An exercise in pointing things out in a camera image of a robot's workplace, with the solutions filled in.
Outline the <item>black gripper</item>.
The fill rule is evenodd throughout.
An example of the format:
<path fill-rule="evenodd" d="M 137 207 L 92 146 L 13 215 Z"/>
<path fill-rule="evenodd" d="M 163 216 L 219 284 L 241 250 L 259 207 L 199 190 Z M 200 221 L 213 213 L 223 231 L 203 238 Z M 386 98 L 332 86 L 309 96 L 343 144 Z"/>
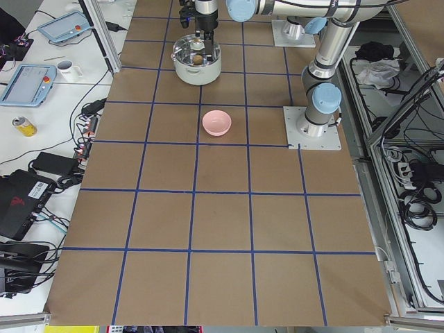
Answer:
<path fill-rule="evenodd" d="M 207 61 L 214 60 L 214 30 L 218 26 L 218 3 L 216 0 L 180 0 L 180 24 L 189 27 L 191 19 L 195 20 L 195 36 L 200 37 L 204 31 L 205 56 Z"/>

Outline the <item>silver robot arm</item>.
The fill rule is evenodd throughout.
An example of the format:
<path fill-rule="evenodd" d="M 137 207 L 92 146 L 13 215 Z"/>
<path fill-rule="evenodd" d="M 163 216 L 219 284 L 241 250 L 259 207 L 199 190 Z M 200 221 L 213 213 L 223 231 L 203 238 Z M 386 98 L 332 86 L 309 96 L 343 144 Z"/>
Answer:
<path fill-rule="evenodd" d="M 285 15 L 309 22 L 326 19 L 316 57 L 302 73 L 308 105 L 296 128 L 306 137 L 321 137 L 338 110 L 342 95 L 332 84 L 339 61 L 360 22 L 373 18 L 390 1 L 226 1 L 228 14 L 236 22 L 255 15 Z"/>
<path fill-rule="evenodd" d="M 290 40 L 299 40 L 306 34 L 318 34 L 326 24 L 326 17 L 287 16 L 287 20 L 282 27 L 282 33 Z"/>

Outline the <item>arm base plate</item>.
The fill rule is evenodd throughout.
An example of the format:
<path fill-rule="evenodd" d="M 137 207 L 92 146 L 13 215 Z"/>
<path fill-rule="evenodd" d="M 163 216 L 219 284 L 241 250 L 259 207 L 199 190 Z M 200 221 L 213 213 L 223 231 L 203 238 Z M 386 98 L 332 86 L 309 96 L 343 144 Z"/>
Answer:
<path fill-rule="evenodd" d="M 288 20 L 274 19 L 272 22 L 274 46 L 314 48 L 316 42 L 312 34 L 307 34 L 302 25 Z"/>
<path fill-rule="evenodd" d="M 306 107 L 284 106 L 284 122 L 289 149 L 308 151 L 340 151 L 339 132 L 331 114 L 324 125 L 314 125 L 305 116 Z"/>

